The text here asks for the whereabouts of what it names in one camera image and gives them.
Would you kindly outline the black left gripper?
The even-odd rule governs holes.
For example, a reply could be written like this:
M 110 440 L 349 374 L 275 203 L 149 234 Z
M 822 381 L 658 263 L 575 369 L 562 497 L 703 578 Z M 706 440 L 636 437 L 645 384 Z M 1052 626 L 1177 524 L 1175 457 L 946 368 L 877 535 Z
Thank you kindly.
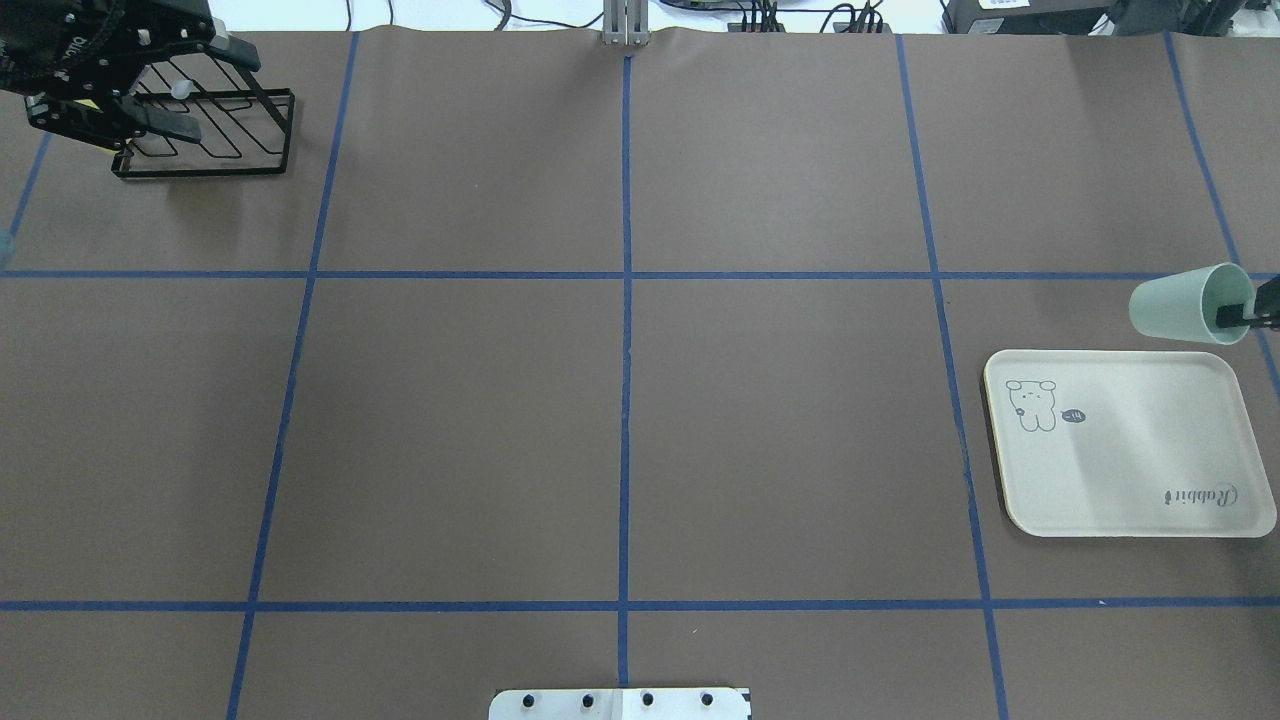
M 29 124 L 110 151 L 146 135 L 200 143 L 204 132 L 196 119 L 136 96 L 110 97 L 102 108 L 58 97 L 127 91 L 145 69 L 174 56 L 262 68 L 253 44 L 216 29 L 206 1 L 4 1 L 1 32 L 3 88 L 28 96 Z

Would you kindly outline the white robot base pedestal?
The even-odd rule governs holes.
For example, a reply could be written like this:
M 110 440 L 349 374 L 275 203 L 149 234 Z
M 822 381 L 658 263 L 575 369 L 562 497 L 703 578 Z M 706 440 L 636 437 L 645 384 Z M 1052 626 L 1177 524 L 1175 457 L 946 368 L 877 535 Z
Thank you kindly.
M 751 719 L 750 692 L 732 687 L 511 689 L 489 719 Z

